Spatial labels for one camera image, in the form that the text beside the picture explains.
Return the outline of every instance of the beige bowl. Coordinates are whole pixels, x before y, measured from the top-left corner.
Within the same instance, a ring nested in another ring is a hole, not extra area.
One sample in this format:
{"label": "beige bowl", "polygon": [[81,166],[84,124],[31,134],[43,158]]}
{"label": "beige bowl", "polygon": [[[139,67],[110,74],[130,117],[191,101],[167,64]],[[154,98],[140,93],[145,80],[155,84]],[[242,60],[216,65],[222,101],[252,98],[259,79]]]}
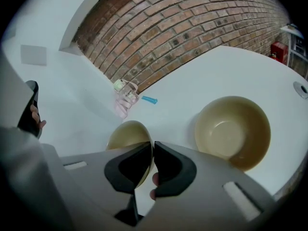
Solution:
{"label": "beige bowl", "polygon": [[256,166],[270,143],[263,110],[249,99],[219,98],[200,112],[195,125],[198,150],[229,160],[243,171]]}
{"label": "beige bowl", "polygon": [[[118,149],[129,147],[134,144],[141,142],[150,142],[153,148],[153,142],[151,140],[150,134],[146,127],[139,121],[127,121],[122,123],[119,127],[115,129],[109,138],[106,150]],[[148,167],[144,173],[141,181],[139,182],[139,187],[146,177],[148,176],[150,170],[153,168],[153,163]]]}

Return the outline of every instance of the hand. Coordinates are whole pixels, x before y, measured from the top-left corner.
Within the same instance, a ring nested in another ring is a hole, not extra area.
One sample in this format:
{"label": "hand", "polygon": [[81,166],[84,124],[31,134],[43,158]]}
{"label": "hand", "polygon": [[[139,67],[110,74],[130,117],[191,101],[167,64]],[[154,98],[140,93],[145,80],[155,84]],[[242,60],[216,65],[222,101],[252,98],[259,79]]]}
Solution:
{"label": "hand", "polygon": [[46,121],[43,120],[41,122],[39,122],[39,115],[38,115],[38,109],[37,107],[35,107],[33,104],[30,106],[30,110],[32,112],[32,118],[35,120],[35,122],[38,125],[39,129],[43,129],[43,127],[46,125]]}
{"label": "hand", "polygon": [[[152,181],[153,181],[153,183],[155,184],[155,186],[158,186],[158,173],[153,174],[153,176],[152,176]],[[155,197],[155,189],[153,189],[153,190],[150,191],[150,197],[151,197],[153,200],[156,199],[156,197]]]}

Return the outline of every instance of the person's hand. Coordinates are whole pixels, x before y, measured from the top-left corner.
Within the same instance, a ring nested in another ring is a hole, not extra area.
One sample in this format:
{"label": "person's hand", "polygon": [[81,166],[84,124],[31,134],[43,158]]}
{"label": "person's hand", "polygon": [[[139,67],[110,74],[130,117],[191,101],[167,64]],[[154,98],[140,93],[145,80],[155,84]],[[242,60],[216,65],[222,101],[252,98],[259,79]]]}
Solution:
{"label": "person's hand", "polygon": [[[153,176],[152,176],[152,181],[153,181],[153,183],[155,184],[155,186],[158,186],[158,173],[153,174]],[[153,190],[150,191],[150,197],[151,197],[153,200],[156,199],[156,197],[155,197],[155,189],[153,189]]]}
{"label": "person's hand", "polygon": [[35,122],[38,125],[39,129],[43,129],[43,127],[46,125],[46,121],[43,120],[41,122],[39,122],[39,115],[38,115],[38,109],[37,107],[35,107],[33,104],[30,106],[30,110],[32,112],[32,118],[35,120]]}

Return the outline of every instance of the fire extinguisher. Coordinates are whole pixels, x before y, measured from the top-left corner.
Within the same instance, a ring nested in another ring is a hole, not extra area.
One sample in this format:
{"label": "fire extinguisher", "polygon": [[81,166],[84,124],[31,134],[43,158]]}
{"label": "fire extinguisher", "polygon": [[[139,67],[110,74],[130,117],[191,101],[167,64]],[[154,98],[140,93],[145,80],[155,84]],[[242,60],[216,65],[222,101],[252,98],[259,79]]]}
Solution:
{"label": "fire extinguisher", "polygon": [[270,57],[271,59],[274,59],[274,60],[276,60],[276,61],[279,61],[278,58],[277,58],[277,53],[276,53],[276,52],[274,52],[274,53],[272,53],[271,55],[269,55],[269,57]]}

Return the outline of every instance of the brick wall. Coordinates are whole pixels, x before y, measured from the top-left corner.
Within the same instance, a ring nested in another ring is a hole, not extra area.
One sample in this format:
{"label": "brick wall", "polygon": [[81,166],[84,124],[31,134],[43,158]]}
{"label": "brick wall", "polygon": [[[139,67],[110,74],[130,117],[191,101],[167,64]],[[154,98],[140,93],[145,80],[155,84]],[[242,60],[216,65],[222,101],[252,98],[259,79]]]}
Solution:
{"label": "brick wall", "polygon": [[74,41],[112,82],[143,91],[218,45],[269,55],[288,20],[277,0],[100,0]]}

